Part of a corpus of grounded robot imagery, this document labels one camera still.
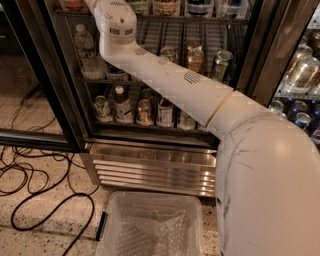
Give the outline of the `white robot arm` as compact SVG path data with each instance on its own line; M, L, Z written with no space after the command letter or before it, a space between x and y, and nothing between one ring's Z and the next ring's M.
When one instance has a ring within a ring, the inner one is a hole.
M320 154L308 135L241 92L136 42L125 0L84 0L104 60L142 80L216 136L223 256L320 256Z

